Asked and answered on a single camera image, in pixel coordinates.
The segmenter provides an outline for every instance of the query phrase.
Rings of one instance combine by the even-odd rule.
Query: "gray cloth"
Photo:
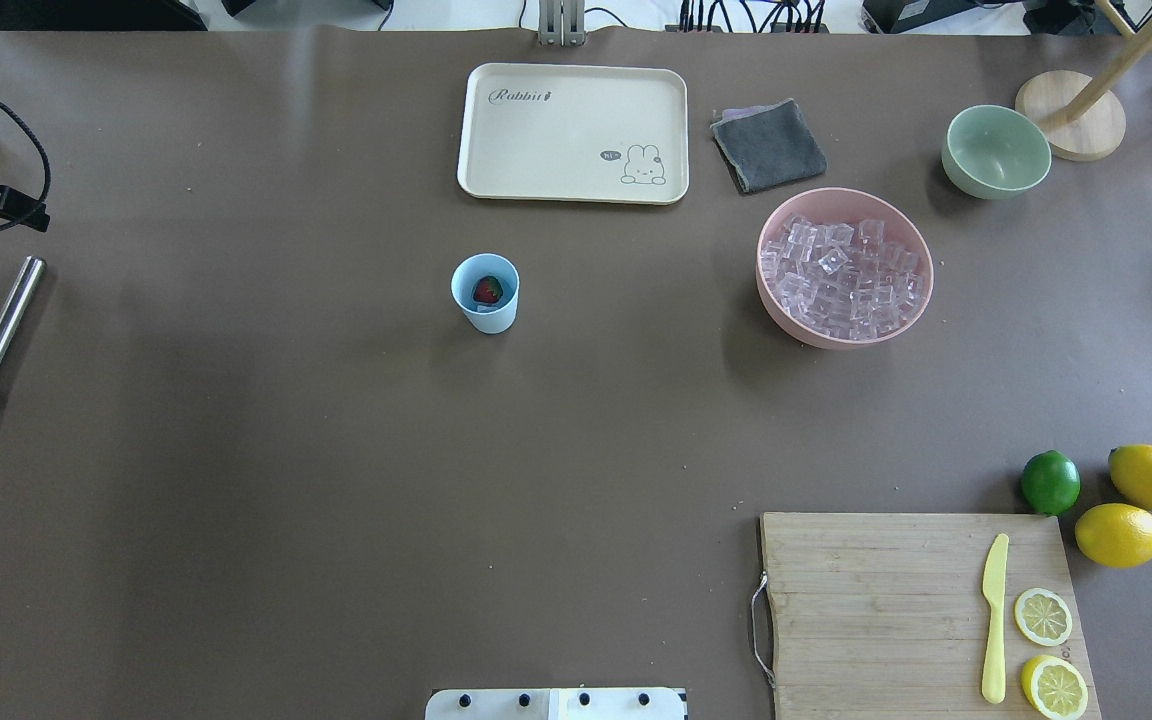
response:
[[[824,152],[793,99],[760,108],[723,109],[723,119],[710,129],[736,170],[741,192],[819,176],[826,169]]]

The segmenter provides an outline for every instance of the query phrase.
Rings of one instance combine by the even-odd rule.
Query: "round wooden base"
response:
[[[1114,152],[1126,135],[1123,104],[1106,92],[1082,118],[1062,114],[1092,78],[1073,70],[1052,70],[1029,78],[1016,94],[1016,111],[1033,120],[1052,145],[1052,154],[1066,160],[1100,160]]]

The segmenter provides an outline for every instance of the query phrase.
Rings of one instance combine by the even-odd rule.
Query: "pink bowl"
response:
[[[763,278],[759,268],[759,256],[767,242],[781,233],[781,225],[785,223],[785,220],[794,214],[803,215],[805,219],[812,220],[813,223],[856,225],[861,220],[870,218],[882,220],[886,223],[886,229],[884,229],[886,240],[900,241],[904,243],[905,250],[918,255],[918,272],[927,278],[927,293],[925,293],[923,304],[914,311],[909,323],[877,340],[841,340],[841,338],[829,338],[827,334],[809,328],[788,314],[772,297],[772,288],[768,287],[767,279]],[[820,187],[782,202],[780,209],[776,209],[767,222],[763,225],[763,233],[758,237],[758,251],[755,252],[755,278],[763,306],[767,308],[768,314],[772,314],[772,319],[776,320],[776,325],[781,325],[781,329],[790,333],[795,340],[823,347],[826,350],[854,350],[856,347],[869,347],[899,336],[923,317],[923,310],[927,309],[927,303],[932,300],[932,252],[927,250],[927,241],[923,240],[923,234],[918,233],[918,228],[914,227],[910,219],[905,218],[905,214],[901,213],[900,210],[893,209],[888,202],[878,199],[869,192],[851,190],[851,188]]]

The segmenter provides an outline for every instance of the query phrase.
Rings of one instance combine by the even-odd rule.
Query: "bowl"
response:
[[[1033,120],[1000,105],[975,105],[950,121],[941,165],[961,191],[1005,200],[1047,177],[1052,150]]]
[[[901,311],[901,320],[895,329],[879,333],[877,338],[862,338],[861,340],[836,338],[818,329],[818,325],[796,318],[795,314],[803,314],[799,312],[801,305],[791,304],[795,306],[794,313],[782,305],[782,282],[785,281],[780,273],[764,272],[764,255],[776,253],[776,248],[781,247],[780,243],[786,234],[785,225],[795,215],[805,218],[810,223],[849,223],[852,227],[859,225],[861,220],[882,220],[884,243],[895,243],[896,250],[905,252],[904,260],[909,260],[914,265],[914,270],[907,275],[916,274],[923,278],[920,298],[910,301],[909,308]],[[849,258],[852,253],[851,250],[847,251]],[[818,263],[818,260],[809,259],[809,263],[812,262]],[[780,209],[773,211],[767,222],[763,225],[763,232],[758,240],[758,252],[755,255],[756,286],[758,286],[758,296],[763,301],[763,306],[767,309],[767,313],[772,316],[776,325],[780,325],[781,329],[795,340],[813,347],[826,348],[826,350],[855,350],[855,348],[870,347],[886,342],[908,331],[923,316],[923,310],[927,309],[927,303],[932,300],[933,275],[932,253],[927,250],[927,242],[923,240],[922,233],[918,233],[918,228],[914,227],[914,222],[910,222],[904,213],[894,209],[887,200],[846,187],[817,188],[817,190],[801,192],[782,202]]]

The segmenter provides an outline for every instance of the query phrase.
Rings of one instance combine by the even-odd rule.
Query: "green lime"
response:
[[[1047,450],[1030,457],[1020,475],[1020,492],[1034,507],[1047,515],[1060,515],[1078,502],[1083,483],[1078,468],[1060,452]]]

